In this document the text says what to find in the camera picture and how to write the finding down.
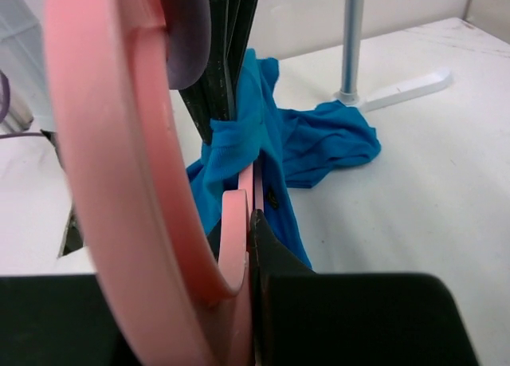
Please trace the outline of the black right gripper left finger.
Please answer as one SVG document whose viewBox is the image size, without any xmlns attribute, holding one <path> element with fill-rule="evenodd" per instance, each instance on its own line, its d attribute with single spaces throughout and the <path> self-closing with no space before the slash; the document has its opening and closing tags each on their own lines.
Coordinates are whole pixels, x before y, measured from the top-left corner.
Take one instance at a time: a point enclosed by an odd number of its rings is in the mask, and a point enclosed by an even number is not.
<svg viewBox="0 0 510 366">
<path fill-rule="evenodd" d="M 1 279 L 3 365 L 137 365 L 95 275 Z"/>
</svg>

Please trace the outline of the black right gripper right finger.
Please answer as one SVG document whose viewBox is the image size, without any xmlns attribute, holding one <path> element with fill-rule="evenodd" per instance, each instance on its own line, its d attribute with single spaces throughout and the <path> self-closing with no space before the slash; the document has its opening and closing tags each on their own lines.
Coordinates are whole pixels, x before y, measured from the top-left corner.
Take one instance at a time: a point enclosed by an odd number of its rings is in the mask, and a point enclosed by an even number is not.
<svg viewBox="0 0 510 366">
<path fill-rule="evenodd" d="M 253 327 L 263 365 L 476 365 L 452 294 L 429 274 L 318 274 L 250 221 Z"/>
</svg>

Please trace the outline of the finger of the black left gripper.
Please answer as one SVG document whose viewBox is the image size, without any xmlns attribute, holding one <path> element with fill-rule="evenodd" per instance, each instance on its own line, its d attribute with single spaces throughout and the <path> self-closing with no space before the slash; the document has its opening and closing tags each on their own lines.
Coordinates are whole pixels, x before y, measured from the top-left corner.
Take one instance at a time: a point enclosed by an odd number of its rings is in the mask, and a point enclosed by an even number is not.
<svg viewBox="0 0 510 366">
<path fill-rule="evenodd" d="M 160 0 L 167 33 L 167 79 L 179 91 L 204 143 L 212 141 L 211 102 L 222 92 L 214 70 L 227 51 L 229 0 Z"/>
<path fill-rule="evenodd" d="M 258 0 L 229 0 L 229 18 L 227 28 L 227 61 L 231 80 L 228 99 L 228 119 L 236 119 L 237 81 L 244 61 L 249 35 Z"/>
</svg>

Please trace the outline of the blue t shirt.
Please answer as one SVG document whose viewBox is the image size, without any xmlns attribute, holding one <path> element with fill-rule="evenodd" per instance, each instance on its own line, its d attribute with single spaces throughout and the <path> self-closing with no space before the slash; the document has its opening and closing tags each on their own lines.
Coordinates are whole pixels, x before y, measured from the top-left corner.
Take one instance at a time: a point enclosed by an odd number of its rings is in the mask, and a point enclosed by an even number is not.
<svg viewBox="0 0 510 366">
<path fill-rule="evenodd" d="M 289 189 L 312 188 L 331 171 L 370 163 L 380 152 L 376 131 L 357 108 L 338 100 L 313 110 L 278 108 L 275 58 L 248 49 L 237 87 L 237 119 L 212 120 L 211 144 L 187 169 L 204 231 L 222 214 L 222 194 L 238 174 L 261 160 L 265 217 L 273 233 L 306 266 L 311 262 L 300 237 Z"/>
</svg>

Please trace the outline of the pink hanger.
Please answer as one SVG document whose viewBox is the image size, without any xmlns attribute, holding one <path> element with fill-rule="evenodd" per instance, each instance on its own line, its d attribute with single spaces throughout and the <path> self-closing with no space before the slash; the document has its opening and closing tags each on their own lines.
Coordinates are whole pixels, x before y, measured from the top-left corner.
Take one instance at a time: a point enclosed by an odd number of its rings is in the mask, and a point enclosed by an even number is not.
<svg viewBox="0 0 510 366">
<path fill-rule="evenodd" d="M 144 365 L 252 365 L 253 170 L 210 248 L 186 174 L 160 0 L 45 0 L 59 152 L 96 276 Z"/>
</svg>

